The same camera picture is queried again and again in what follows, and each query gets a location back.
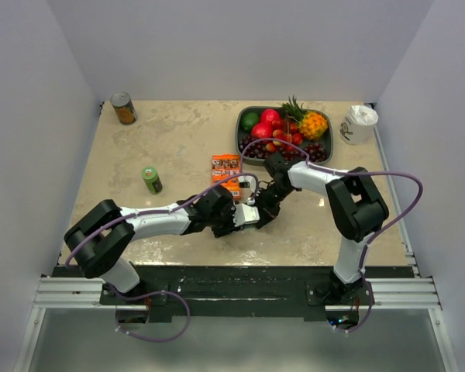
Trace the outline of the green black pill bottle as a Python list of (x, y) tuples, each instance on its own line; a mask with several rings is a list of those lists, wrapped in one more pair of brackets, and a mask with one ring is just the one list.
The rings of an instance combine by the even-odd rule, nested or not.
[(148, 166), (142, 169), (142, 179), (146, 185), (146, 188), (151, 194), (159, 194), (163, 185), (161, 183), (159, 174), (154, 167)]

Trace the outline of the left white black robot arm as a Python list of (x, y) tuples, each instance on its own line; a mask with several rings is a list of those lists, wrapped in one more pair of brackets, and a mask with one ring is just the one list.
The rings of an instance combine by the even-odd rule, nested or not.
[(201, 196), (159, 208), (122, 208), (112, 199), (99, 202), (65, 234), (70, 250), (65, 267), (74, 265), (88, 279), (101, 278), (128, 304), (140, 302), (145, 285), (136, 268), (122, 258), (127, 246), (156, 236), (184, 236), (210, 228), (220, 237), (246, 223), (244, 207), (222, 186)]

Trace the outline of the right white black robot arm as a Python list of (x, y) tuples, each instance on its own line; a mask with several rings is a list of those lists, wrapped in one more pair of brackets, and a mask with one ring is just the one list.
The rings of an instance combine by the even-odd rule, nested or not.
[(367, 242), (389, 216), (387, 204), (371, 176), (362, 167), (348, 173), (316, 170), (300, 159), (285, 160), (279, 153), (271, 154), (263, 166), (272, 180), (254, 198), (253, 206), (260, 217), (255, 227), (261, 229), (274, 221), (281, 202), (293, 191), (325, 195), (342, 238), (329, 278), (314, 293), (325, 304), (348, 304), (363, 286)]

